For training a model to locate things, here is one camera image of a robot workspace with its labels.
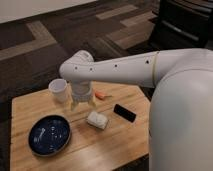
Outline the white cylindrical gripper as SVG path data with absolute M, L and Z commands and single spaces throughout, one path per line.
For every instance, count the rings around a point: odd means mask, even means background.
M 92 108 L 96 108 L 95 101 L 92 98 L 92 86 L 90 82 L 71 83 L 72 98 L 71 111 L 78 106 L 78 102 L 87 102 Z

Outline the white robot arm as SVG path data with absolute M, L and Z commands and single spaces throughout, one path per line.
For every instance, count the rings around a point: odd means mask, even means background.
M 159 50 L 96 62 L 80 50 L 60 76 L 84 100 L 93 81 L 154 90 L 149 111 L 150 171 L 213 171 L 213 50 Z

